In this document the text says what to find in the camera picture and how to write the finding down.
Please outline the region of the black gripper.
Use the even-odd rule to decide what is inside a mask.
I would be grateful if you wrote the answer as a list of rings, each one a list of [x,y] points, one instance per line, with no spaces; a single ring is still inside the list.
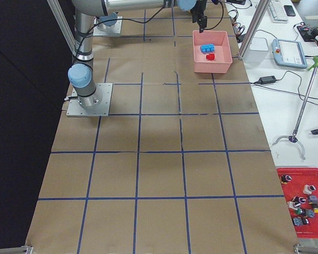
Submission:
[[[192,14],[192,22],[196,23],[198,21],[199,33],[203,33],[203,29],[207,27],[207,16],[204,11],[207,7],[207,0],[196,1],[194,7],[190,10]]]

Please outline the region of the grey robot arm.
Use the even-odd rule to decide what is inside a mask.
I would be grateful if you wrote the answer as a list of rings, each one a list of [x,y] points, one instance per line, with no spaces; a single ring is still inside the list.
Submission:
[[[93,78],[93,42],[110,41],[120,36],[127,21],[120,12],[177,7],[192,14],[192,21],[203,17],[206,1],[73,1],[75,7],[75,51],[68,78],[77,94],[80,108],[95,110],[105,103],[107,94]]]
[[[99,23],[98,29],[99,30],[107,30],[112,28],[117,22],[118,14],[113,12],[108,16],[97,16],[96,23]]]

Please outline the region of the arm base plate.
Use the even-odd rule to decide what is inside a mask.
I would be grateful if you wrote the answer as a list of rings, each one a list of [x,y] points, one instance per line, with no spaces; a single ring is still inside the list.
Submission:
[[[96,91],[90,97],[80,97],[73,88],[68,103],[68,117],[109,116],[113,83],[96,83]]]
[[[93,30],[94,37],[119,37],[121,35],[122,20],[105,22],[97,25]]]

